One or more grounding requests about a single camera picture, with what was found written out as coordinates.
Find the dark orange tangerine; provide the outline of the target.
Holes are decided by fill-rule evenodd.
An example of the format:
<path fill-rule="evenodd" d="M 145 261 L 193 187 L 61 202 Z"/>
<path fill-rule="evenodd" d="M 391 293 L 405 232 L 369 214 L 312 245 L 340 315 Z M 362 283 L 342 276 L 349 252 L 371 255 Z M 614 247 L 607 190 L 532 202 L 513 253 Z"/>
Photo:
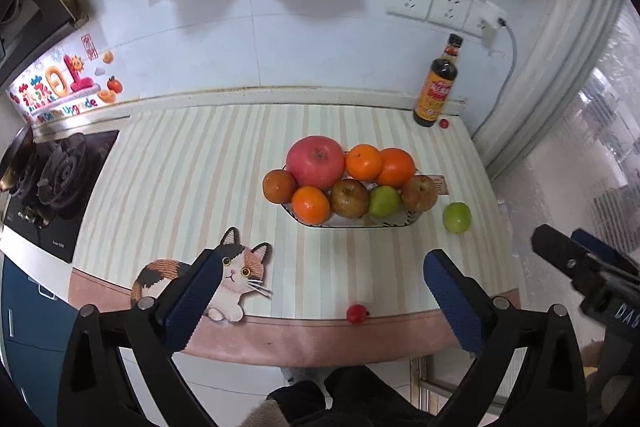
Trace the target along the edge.
<path fill-rule="evenodd" d="M 329 199 L 318 187 L 299 187 L 291 200 L 294 217 L 304 225 L 322 225 L 331 216 Z"/>

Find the black gas stove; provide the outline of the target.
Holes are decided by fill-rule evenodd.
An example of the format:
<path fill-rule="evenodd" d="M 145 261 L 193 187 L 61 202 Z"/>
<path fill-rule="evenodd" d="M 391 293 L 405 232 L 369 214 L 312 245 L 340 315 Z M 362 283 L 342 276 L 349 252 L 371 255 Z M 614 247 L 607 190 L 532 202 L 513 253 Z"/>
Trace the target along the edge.
<path fill-rule="evenodd" d="M 82 219 L 118 132 L 74 133 L 35 145 L 10 191 L 3 224 L 46 253 L 73 261 Z"/>

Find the green apple in plate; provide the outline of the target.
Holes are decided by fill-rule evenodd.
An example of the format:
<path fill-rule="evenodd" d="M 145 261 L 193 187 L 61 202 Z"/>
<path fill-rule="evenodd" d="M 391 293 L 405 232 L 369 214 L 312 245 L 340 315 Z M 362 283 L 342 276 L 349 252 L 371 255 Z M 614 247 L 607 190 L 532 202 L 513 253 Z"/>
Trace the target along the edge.
<path fill-rule="evenodd" d="M 387 218 L 401 207 L 401 198 L 395 187 L 381 185 L 370 191 L 368 213 L 373 218 Z"/>

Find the striped tablecloth with cat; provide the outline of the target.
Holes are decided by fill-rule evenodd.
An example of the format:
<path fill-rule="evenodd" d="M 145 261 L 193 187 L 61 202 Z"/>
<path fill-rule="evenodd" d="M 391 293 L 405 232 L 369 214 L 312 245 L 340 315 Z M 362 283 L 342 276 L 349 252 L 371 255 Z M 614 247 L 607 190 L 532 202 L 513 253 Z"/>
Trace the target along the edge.
<path fill-rule="evenodd" d="M 426 355 L 454 337 L 423 280 L 441 249 L 491 296 L 518 280 L 465 124 L 358 106 L 165 109 L 118 126 L 75 247 L 68 299 L 157 295 L 232 243 L 189 351 L 257 365 Z"/>

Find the colourful wall sticker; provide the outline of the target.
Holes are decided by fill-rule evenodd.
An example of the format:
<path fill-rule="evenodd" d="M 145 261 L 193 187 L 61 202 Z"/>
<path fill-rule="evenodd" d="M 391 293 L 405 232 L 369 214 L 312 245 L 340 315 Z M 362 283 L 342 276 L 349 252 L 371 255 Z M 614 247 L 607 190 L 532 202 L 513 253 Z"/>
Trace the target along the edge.
<path fill-rule="evenodd" d="M 114 105 L 124 87 L 115 55 L 89 34 L 42 54 L 6 88 L 18 115 L 32 127 Z"/>

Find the blue cabinet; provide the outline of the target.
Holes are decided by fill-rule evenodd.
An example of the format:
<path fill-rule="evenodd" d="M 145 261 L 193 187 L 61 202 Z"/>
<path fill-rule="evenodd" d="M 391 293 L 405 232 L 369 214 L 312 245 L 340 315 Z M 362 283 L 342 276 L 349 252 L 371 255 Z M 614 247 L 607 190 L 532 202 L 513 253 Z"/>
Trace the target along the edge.
<path fill-rule="evenodd" d="M 46 426 L 56 424 L 58 384 L 77 310 L 3 260 L 1 320 L 6 366 L 18 393 Z"/>

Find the floral ceramic fruit plate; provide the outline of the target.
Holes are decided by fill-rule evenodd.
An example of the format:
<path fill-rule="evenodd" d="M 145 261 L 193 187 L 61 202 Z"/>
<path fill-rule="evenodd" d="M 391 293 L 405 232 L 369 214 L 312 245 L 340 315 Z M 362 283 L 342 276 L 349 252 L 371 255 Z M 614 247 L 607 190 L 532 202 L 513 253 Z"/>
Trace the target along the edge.
<path fill-rule="evenodd" d="M 346 169 L 344 171 L 344 176 L 341 180 L 343 179 L 352 179 L 346 172 Z M 375 183 L 374 181 L 360 181 L 365 187 L 367 187 L 367 190 L 369 191 L 369 196 L 370 196 L 370 191 L 372 190 L 372 188 L 375 188 L 377 186 L 381 186 Z M 326 197 L 329 199 L 330 201 L 330 191 L 331 188 L 328 191 L 322 191 L 324 194 L 326 194 Z M 292 213 L 292 208 L 291 208 L 291 202 L 289 202 L 288 204 L 284 204 L 282 205 L 282 208 L 294 219 L 296 220 L 298 223 L 300 223 L 301 225 L 304 225 L 302 222 L 298 221 L 293 213 Z M 328 228 L 328 229 L 364 229 L 364 228 L 383 228 L 383 227 L 408 227 L 408 225 L 412 225 L 414 221 L 416 221 L 416 219 L 418 219 L 418 217 L 420 217 L 420 214 L 423 212 L 412 212 L 412 211 L 407 211 L 404 204 L 401 201 L 401 207 L 400 209 L 395 212 L 393 215 L 391 215 L 390 217 L 387 218 L 373 218 L 369 215 L 369 213 L 367 212 L 363 217 L 359 218 L 359 219 L 347 219 L 347 218 L 343 218 L 340 216 L 337 216 L 336 213 L 334 213 L 331 209 L 331 216 L 329 217 L 328 220 L 326 220 L 326 222 L 322 223 L 322 225 L 307 225 L 307 227 L 313 227 L 313 228 Z"/>

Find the soy sauce bottle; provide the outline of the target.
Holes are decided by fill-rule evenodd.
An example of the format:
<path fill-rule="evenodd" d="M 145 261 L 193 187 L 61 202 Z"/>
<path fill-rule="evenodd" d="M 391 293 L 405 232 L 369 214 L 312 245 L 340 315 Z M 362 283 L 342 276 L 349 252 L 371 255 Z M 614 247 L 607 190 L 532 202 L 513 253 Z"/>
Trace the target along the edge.
<path fill-rule="evenodd" d="M 422 127 L 433 127 L 442 113 L 458 75 L 457 59 L 462 43 L 462 37 L 450 34 L 444 52 L 431 64 L 412 113 L 414 121 Z"/>

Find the dark brownish orange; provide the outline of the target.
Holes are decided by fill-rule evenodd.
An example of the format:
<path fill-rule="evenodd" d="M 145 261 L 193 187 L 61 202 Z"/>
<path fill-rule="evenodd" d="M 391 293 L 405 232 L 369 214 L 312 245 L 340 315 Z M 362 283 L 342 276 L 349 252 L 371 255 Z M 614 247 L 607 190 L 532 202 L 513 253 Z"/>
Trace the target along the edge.
<path fill-rule="evenodd" d="M 262 179 L 262 193 L 265 199 L 273 204 L 288 204 L 296 190 L 297 182 L 294 176 L 283 169 L 271 170 Z"/>

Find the bright orange in plate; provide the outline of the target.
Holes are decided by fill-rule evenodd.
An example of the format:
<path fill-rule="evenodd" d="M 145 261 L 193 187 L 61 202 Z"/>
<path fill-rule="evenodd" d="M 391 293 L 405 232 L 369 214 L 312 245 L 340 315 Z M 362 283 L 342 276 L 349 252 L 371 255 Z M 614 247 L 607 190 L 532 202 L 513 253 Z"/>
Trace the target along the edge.
<path fill-rule="evenodd" d="M 382 170 L 376 177 L 375 183 L 395 188 L 401 188 L 416 174 L 416 164 L 405 150 L 397 147 L 387 147 L 381 150 L 383 161 Z"/>

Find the small red cherry tomato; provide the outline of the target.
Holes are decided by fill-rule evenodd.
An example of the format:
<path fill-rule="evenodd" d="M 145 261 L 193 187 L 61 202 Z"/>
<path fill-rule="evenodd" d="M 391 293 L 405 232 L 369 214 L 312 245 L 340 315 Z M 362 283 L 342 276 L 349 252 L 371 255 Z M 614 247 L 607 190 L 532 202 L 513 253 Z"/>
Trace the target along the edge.
<path fill-rule="evenodd" d="M 347 308 L 345 317 L 349 324 L 362 324 L 370 317 L 370 312 L 366 306 L 361 303 L 355 303 Z"/>

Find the white wall socket strip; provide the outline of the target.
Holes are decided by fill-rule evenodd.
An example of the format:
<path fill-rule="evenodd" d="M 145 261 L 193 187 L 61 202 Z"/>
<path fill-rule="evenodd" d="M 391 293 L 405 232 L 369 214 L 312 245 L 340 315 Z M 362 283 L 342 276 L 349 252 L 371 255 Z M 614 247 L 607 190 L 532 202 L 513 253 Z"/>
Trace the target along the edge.
<path fill-rule="evenodd" d="M 385 11 L 475 37 L 487 36 L 491 28 L 489 6 L 480 0 L 385 0 Z"/>

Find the brownish red apple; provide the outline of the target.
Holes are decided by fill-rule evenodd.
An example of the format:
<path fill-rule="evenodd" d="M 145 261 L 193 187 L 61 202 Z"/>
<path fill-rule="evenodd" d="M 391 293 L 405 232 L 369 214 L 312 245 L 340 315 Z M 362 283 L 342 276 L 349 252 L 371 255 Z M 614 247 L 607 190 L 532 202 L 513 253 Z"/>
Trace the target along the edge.
<path fill-rule="evenodd" d="M 367 187 L 354 179 L 337 181 L 330 191 L 331 209 L 337 216 L 359 219 L 369 209 L 370 196 Z"/>

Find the red yellow striped apple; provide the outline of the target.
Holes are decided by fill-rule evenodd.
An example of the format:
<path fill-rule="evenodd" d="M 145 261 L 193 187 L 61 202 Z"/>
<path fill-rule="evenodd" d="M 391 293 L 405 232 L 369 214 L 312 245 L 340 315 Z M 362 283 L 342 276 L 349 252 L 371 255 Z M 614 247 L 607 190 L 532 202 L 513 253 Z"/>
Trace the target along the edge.
<path fill-rule="evenodd" d="M 438 188 L 429 176 L 412 176 L 400 189 L 400 197 L 407 211 L 431 210 L 438 199 Z"/>

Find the large red apple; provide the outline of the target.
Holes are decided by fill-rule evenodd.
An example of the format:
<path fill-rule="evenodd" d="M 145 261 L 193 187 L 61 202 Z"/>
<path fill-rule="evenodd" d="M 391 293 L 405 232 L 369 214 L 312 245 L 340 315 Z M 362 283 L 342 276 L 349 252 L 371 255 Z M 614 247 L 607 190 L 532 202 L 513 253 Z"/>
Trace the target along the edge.
<path fill-rule="evenodd" d="M 327 136 L 306 136 L 288 150 L 285 170 L 294 176 L 299 186 L 314 186 L 328 191 L 344 176 L 344 150 Z"/>

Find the white plug adapter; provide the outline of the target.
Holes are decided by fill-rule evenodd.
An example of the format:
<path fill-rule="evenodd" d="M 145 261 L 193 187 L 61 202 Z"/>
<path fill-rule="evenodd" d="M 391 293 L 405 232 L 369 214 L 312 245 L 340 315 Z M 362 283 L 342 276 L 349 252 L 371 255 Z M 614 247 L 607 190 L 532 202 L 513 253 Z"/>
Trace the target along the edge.
<path fill-rule="evenodd" d="M 506 12 L 491 1 L 480 2 L 478 29 L 485 46 L 491 46 L 501 28 L 506 26 Z"/>

